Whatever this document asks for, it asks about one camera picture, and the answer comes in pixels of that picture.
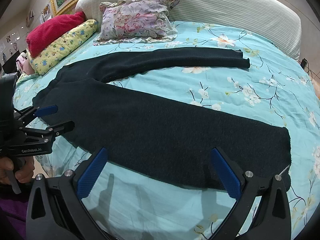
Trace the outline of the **white striped headboard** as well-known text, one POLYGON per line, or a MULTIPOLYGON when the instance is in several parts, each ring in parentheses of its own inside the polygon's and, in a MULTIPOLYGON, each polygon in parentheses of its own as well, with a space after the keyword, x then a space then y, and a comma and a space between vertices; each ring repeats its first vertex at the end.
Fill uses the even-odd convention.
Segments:
MULTIPOLYGON (((99 5, 117 0, 78 0, 76 11, 102 19, 99 5)), ((172 21, 202 22, 249 30, 271 40, 294 60, 300 56, 299 16, 277 0, 180 0, 170 12, 172 21)))

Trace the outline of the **turquoise floral bedsheet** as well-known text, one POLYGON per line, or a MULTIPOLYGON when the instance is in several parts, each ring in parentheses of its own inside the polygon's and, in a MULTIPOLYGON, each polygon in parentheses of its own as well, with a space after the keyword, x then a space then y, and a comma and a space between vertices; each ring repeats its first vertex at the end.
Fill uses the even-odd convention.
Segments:
MULTIPOLYGON (((193 46, 240 49, 251 62, 247 72, 176 67, 114 84, 287 128, 292 156, 287 195, 296 237, 319 205, 319 100, 310 77, 268 39, 250 31, 194 22, 176 22, 176 27, 178 37, 165 43, 94 46, 88 40, 46 75, 20 81, 14 105, 30 106, 64 65, 108 53, 193 46)), ((208 239, 234 200, 222 191, 183 189, 107 164, 84 204, 119 239, 208 239)))

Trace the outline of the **red pillow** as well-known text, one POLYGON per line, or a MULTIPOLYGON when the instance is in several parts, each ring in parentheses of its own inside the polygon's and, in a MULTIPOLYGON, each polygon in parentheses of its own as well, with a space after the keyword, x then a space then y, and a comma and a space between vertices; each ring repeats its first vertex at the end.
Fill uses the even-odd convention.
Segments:
POLYGON ((85 13, 80 11, 75 14, 55 16, 54 18, 51 18, 37 26, 26 38, 31 57, 37 57, 48 45, 64 33, 84 23, 85 20, 85 13))

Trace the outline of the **purple floral pillow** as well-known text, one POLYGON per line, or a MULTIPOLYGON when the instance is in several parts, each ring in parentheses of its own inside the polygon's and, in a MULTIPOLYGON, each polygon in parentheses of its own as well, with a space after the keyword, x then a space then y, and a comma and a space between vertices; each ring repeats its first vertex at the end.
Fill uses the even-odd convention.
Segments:
POLYGON ((169 12, 180 0, 118 0, 101 2, 100 34, 94 45, 113 43, 158 43, 172 41, 178 31, 169 12))

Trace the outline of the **black knit pants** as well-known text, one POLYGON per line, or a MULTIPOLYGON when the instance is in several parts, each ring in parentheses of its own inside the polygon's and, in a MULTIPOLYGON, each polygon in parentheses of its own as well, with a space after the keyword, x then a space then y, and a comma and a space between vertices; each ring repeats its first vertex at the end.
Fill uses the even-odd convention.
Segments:
POLYGON ((48 125, 73 121, 66 134, 89 152, 104 146, 112 163, 175 185, 222 189, 210 163, 220 147, 244 171, 269 178, 281 174, 291 185, 289 132, 284 127, 115 86, 113 82, 169 67, 247 69, 239 50, 157 49, 117 52, 62 67, 33 98, 35 107, 56 105, 48 125))

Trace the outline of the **yellow patterned pillow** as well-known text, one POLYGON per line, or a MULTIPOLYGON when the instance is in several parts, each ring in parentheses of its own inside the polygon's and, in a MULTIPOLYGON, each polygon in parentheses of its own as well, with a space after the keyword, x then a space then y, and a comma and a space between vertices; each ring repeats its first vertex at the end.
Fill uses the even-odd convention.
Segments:
POLYGON ((44 75, 62 59, 85 43, 97 30, 98 21, 91 19, 66 32, 46 46, 39 55, 31 56, 27 49, 27 58, 35 74, 44 75))

